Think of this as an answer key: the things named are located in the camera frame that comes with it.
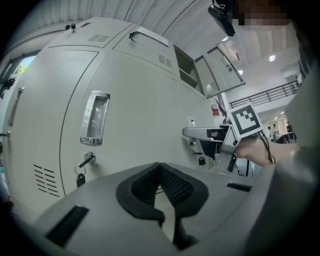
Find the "ceiling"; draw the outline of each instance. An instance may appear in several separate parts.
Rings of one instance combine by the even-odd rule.
[[[271,122],[276,117],[278,117],[277,119],[279,120],[286,117],[285,113],[281,114],[283,111],[285,111],[285,108],[286,106],[276,107],[267,111],[259,112],[258,115],[262,123]]]
[[[107,17],[141,25],[166,37],[191,57],[220,43],[226,34],[208,13],[212,0],[43,0],[12,35],[7,49],[49,27]],[[292,25],[273,31],[248,31],[235,27],[233,46],[240,68],[254,65],[272,53],[298,47]]]

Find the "recessed handle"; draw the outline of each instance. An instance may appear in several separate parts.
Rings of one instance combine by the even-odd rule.
[[[90,145],[102,145],[110,94],[93,90],[85,107],[80,142]]]
[[[8,126],[12,127],[14,125],[14,120],[15,120],[15,115],[16,115],[16,111],[17,111],[17,106],[21,97],[22,92],[24,91],[24,87],[19,87],[18,89],[18,93],[16,95],[15,101],[13,103],[13,107],[9,116],[9,120],[8,120]]]

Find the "open locker door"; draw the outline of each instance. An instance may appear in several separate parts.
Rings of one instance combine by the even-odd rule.
[[[20,78],[9,103],[4,167],[17,213],[29,224],[65,196],[59,165],[62,126],[75,87],[96,55],[42,50]]]
[[[166,71],[137,57],[112,51],[87,90],[78,86],[61,137],[65,193],[77,188],[75,166],[86,152],[86,182],[152,162],[181,164],[178,84]],[[84,168],[77,168],[84,173]]]

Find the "key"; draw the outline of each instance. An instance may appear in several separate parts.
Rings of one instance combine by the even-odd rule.
[[[80,173],[77,177],[76,177],[76,186],[79,188],[81,185],[86,183],[86,177],[83,173]]]

